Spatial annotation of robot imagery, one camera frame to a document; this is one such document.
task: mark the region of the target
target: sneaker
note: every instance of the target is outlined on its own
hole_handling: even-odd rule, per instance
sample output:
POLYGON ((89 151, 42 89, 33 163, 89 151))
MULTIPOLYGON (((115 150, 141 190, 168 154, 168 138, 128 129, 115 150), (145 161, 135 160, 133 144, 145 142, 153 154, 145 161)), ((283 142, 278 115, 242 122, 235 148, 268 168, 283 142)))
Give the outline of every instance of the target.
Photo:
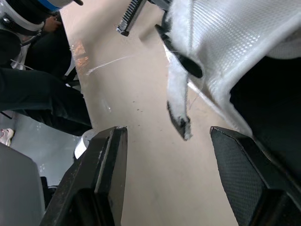
POLYGON ((77 143, 74 150, 74 157, 76 159, 79 159, 79 157, 86 151, 89 146, 90 140, 95 137, 97 133, 98 132, 95 129, 90 129, 81 136, 81 139, 77 143))
POLYGON ((0 129, 0 143, 9 147, 14 134, 12 129, 0 129))

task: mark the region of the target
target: gray floor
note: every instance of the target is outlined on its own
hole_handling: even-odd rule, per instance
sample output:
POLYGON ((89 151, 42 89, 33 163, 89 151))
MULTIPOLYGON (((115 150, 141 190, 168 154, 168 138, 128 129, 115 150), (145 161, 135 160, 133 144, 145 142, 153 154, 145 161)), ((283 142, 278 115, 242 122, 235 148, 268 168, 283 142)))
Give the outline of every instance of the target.
POLYGON ((29 117, 5 112, 13 119, 0 115, 0 129, 15 131, 11 147, 32 158, 48 185, 58 185, 73 163, 73 151, 79 137, 50 128, 29 117))

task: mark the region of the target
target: white thread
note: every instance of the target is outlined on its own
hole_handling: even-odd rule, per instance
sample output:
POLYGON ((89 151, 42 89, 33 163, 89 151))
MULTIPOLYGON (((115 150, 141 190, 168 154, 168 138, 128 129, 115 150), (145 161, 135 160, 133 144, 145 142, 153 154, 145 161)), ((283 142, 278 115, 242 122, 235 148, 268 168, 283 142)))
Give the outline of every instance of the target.
POLYGON ((23 67, 27 67, 28 69, 33 70, 31 67, 25 66, 25 65, 22 64, 22 63, 19 63, 19 62, 15 61, 15 60, 12 60, 12 59, 10 59, 10 60, 11 60, 12 62, 14 62, 14 63, 17 63, 17 64, 19 64, 19 65, 22 65, 23 67))
MULTIPOLYGON (((164 50, 164 52, 178 52, 178 51, 164 50)), ((137 53, 137 54, 132 54, 132 55, 128 55, 128 56, 123 56, 123 57, 121 57, 121 58, 118 58, 118 59, 116 59, 116 60, 110 61, 110 62, 105 63, 105 64, 103 64, 103 65, 99 65, 99 66, 97 66, 97 67, 95 67, 95 68, 90 69, 90 70, 87 72, 86 75, 90 75, 90 74, 91 74, 93 71, 95 71, 96 69, 101 68, 101 67, 104 67, 104 66, 109 65, 109 64, 112 64, 112 63, 114 63, 114 62, 116 62, 116 61, 123 60, 123 59, 127 59, 127 58, 131 58, 131 57, 137 56, 137 55, 139 55, 139 54, 143 54, 143 53, 144 53, 144 52, 142 52, 142 53, 137 53)))

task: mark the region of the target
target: black chair leg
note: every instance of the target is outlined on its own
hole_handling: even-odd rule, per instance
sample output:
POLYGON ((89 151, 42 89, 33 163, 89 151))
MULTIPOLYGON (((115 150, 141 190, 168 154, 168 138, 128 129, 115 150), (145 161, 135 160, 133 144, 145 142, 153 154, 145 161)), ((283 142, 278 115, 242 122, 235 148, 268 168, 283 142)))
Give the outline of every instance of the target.
POLYGON ((0 112, 1 114, 3 114, 5 117, 9 118, 9 119, 13 119, 12 117, 10 117, 9 115, 5 114, 4 112, 0 112))

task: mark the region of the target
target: black mesh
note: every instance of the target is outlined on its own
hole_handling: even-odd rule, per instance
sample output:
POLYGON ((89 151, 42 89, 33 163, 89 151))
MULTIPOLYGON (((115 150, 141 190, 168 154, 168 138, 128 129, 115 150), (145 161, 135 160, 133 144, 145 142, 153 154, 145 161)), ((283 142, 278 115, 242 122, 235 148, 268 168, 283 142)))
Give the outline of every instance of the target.
POLYGON ((239 144, 213 130, 214 146, 222 185, 239 226, 248 226, 266 186, 239 144))

